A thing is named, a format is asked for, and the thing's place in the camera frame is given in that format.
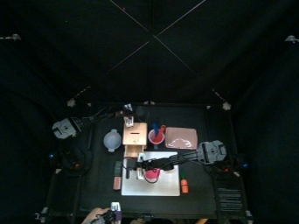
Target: black ceiling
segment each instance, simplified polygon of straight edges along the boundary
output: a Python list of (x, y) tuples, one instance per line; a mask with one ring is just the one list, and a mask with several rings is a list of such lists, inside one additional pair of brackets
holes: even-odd
[(23, 55), (63, 100), (234, 102), (298, 21), (297, 1), (4, 1)]

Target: black enclosure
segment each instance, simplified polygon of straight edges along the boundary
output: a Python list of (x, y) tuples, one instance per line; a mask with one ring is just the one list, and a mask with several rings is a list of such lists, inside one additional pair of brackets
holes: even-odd
[(2, 1), (0, 223), (34, 223), (44, 208), (52, 124), (130, 102), (227, 102), (248, 210), (256, 223), (298, 223), (298, 10), (297, 0)]

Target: person's hand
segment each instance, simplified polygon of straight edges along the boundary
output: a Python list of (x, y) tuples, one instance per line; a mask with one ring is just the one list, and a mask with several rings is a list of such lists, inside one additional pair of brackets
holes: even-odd
[(104, 214), (111, 208), (100, 208), (100, 207), (96, 207), (92, 209), (92, 211), (88, 213), (88, 216), (86, 218), (86, 220), (82, 222), (86, 223), (87, 221), (94, 221), (96, 218), (98, 218), (98, 214)]

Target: small box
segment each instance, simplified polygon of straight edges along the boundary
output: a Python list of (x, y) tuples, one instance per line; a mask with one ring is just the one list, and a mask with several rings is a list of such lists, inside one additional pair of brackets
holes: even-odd
[(138, 154), (143, 153), (144, 149), (144, 145), (126, 145), (126, 157), (138, 158)]
[(138, 158), (144, 152), (147, 144), (147, 123), (135, 122), (134, 127), (124, 125), (123, 145), (126, 146), (126, 157)]

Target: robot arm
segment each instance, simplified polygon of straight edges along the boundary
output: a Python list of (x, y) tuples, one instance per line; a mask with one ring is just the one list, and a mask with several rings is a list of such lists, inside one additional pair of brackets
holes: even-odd
[(227, 150), (224, 144), (216, 140), (212, 142), (200, 143), (196, 151), (178, 154), (174, 156), (143, 160), (139, 157), (135, 162), (135, 168), (143, 168), (146, 171), (152, 169), (162, 169), (170, 171), (175, 165), (195, 161), (204, 165), (212, 165), (222, 161), (227, 156)]
[(59, 139), (66, 139), (68, 137), (75, 137), (79, 132), (82, 132), (83, 128), (90, 126), (92, 123), (99, 121), (106, 121), (110, 118), (114, 117), (124, 117), (124, 122), (127, 127), (134, 126), (134, 120), (135, 120), (135, 113), (131, 104), (124, 105), (123, 110), (114, 112), (114, 113), (96, 113), (95, 115), (90, 117), (83, 118), (66, 118), (60, 122), (56, 122), (52, 125), (52, 132), (54, 135)]

